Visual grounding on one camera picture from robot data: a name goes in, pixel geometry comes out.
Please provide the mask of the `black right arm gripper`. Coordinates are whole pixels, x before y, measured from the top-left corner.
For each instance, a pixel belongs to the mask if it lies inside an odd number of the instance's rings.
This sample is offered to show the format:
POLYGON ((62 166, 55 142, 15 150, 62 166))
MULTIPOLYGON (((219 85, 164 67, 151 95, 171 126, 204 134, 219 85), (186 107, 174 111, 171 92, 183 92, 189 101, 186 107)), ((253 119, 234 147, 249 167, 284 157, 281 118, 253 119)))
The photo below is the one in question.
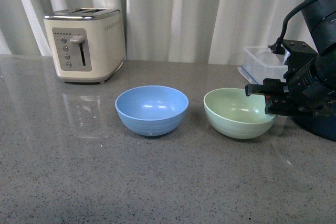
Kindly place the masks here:
POLYGON ((266 78, 262 84, 248 84, 245 95, 265 95, 265 113, 306 116, 333 112, 335 104, 335 58, 316 57, 281 82, 266 78), (289 97, 280 96, 287 92, 289 97))

